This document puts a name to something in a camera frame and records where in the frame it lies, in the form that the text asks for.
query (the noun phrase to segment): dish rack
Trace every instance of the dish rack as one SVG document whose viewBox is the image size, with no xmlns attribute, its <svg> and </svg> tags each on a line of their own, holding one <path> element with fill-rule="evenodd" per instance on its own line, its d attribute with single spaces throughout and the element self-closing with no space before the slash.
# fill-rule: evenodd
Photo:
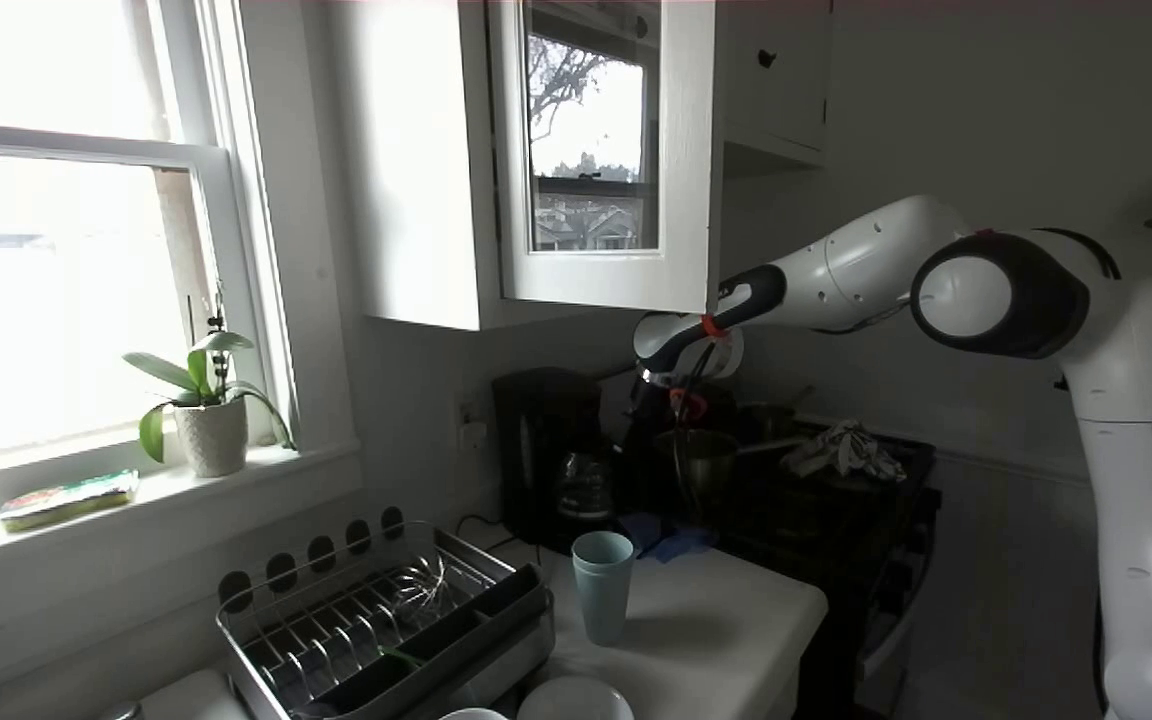
<svg viewBox="0 0 1152 720">
<path fill-rule="evenodd" d="M 534 569 L 432 532 L 374 571 L 330 571 L 216 630 L 258 720 L 439 717 L 495 702 L 554 654 L 554 593 Z"/>
</svg>

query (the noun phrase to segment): mirror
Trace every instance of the mirror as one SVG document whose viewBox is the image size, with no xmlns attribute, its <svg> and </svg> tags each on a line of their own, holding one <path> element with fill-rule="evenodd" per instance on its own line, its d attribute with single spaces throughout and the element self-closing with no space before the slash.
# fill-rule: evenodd
<svg viewBox="0 0 1152 720">
<path fill-rule="evenodd" d="M 534 251 L 655 248 L 662 0 L 529 0 Z"/>
</svg>

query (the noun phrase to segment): cabinet door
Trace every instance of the cabinet door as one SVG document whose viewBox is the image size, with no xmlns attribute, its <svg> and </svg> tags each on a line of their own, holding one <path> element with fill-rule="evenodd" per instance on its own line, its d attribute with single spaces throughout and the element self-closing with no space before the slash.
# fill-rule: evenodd
<svg viewBox="0 0 1152 720">
<path fill-rule="evenodd" d="M 728 139 L 786 160 L 819 160 L 834 0 L 724 0 Z"/>
<path fill-rule="evenodd" d="M 717 0 L 491 3 L 506 295 L 706 311 Z"/>
</svg>

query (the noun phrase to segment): stove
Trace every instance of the stove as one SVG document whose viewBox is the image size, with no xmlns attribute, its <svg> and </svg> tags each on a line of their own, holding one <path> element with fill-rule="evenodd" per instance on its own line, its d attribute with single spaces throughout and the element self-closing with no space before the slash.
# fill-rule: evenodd
<svg viewBox="0 0 1152 720">
<path fill-rule="evenodd" d="M 798 425 L 798 434 L 819 435 L 823 425 Z M 766 453 L 736 465 L 724 496 L 717 532 L 724 551 L 830 596 L 823 630 L 804 658 L 798 720 L 855 714 L 859 683 L 881 678 L 881 659 L 904 640 L 934 569 L 940 491 L 929 488 L 929 472 L 937 453 L 897 435 L 881 435 L 881 450 L 902 460 L 908 479 L 793 478 L 777 465 L 780 453 Z"/>
</svg>

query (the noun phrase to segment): black appliance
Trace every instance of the black appliance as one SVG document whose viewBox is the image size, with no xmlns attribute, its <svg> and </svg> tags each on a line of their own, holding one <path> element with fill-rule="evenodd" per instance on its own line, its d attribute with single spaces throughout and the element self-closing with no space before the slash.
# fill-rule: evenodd
<svg viewBox="0 0 1152 720">
<path fill-rule="evenodd" d="M 881 435 L 908 479 L 863 472 L 789 478 L 780 453 L 743 455 L 719 525 L 719 550 L 777 569 L 830 596 L 830 618 L 800 666 L 798 720 L 855 714 L 863 659 L 881 658 L 934 569 L 940 491 L 929 488 L 934 450 Z"/>
<path fill-rule="evenodd" d="M 506 525 L 554 551 L 614 525 L 601 385 L 563 367 L 529 367 L 491 380 L 491 402 Z"/>
</svg>

